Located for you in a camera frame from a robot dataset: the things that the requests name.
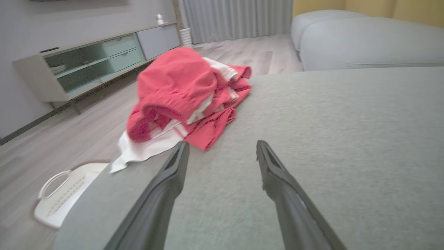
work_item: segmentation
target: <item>cabinet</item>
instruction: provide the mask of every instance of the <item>cabinet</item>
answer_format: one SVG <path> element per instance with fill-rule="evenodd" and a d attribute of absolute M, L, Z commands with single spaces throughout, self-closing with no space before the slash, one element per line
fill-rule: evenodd
<path fill-rule="evenodd" d="M 13 66 L 40 101 L 70 101 L 178 46 L 176 25 L 163 24 L 39 53 Z"/>

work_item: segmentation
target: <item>cabinet leg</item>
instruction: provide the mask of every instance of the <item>cabinet leg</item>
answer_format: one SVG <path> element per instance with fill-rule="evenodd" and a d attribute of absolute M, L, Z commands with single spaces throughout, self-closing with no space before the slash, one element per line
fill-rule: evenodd
<path fill-rule="evenodd" d="M 55 111 L 56 114 L 59 113 L 59 110 L 56 108 L 56 106 L 54 105 L 54 103 L 52 101 L 49 102 L 49 105 L 51 105 L 52 109 Z"/>
<path fill-rule="evenodd" d="M 75 105 L 74 100 L 70 100 L 69 103 L 71 104 L 71 107 L 73 107 L 79 115 L 82 114 L 82 112 L 80 112 L 80 109 Z"/>

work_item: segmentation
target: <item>curtain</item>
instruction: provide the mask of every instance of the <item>curtain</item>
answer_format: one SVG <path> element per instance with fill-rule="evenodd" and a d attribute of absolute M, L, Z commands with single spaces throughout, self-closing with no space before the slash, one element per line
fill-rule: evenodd
<path fill-rule="evenodd" d="M 184 0 L 194 44 L 290 32 L 293 0 Z"/>

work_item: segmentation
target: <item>basket handle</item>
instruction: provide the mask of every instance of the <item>basket handle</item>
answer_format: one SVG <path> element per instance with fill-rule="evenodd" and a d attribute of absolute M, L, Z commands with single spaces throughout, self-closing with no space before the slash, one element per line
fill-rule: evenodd
<path fill-rule="evenodd" d="M 49 186 L 49 185 L 50 185 L 55 179 L 59 178 L 59 177 L 62 176 L 62 175 L 65 175 L 65 174 L 71 174 L 71 172 L 72 172 L 71 170 L 67 170 L 67 171 L 60 172 L 60 173 L 54 175 L 53 177 L 51 177 L 51 179 L 49 179 L 49 180 L 43 185 L 42 189 L 40 189 L 39 200 L 43 200 L 43 199 L 46 199 L 46 198 L 51 197 L 51 195 L 53 195 L 57 190 L 59 190 L 60 187 L 63 186 L 63 184 L 66 183 L 66 181 L 69 179 L 69 176 L 68 176 L 68 178 L 66 178 L 66 180 L 65 180 L 62 184 L 60 184 L 60 186 L 57 187 L 57 188 L 56 188 L 56 189 L 55 189 L 50 195 L 45 196 L 44 194 L 45 194 L 45 191 L 46 191 L 46 189 L 48 188 L 48 186 Z"/>

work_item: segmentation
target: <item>red and white clothing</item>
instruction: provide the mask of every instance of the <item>red and white clothing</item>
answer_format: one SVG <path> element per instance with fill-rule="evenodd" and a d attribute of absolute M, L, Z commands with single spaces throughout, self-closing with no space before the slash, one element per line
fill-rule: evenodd
<path fill-rule="evenodd" d="M 208 150 L 236 117 L 234 107 L 250 92 L 251 68 L 201 57 L 191 48 L 159 56 L 137 79 L 139 102 L 119 140 L 122 155 L 111 172 L 129 161 L 151 156 L 187 141 Z"/>

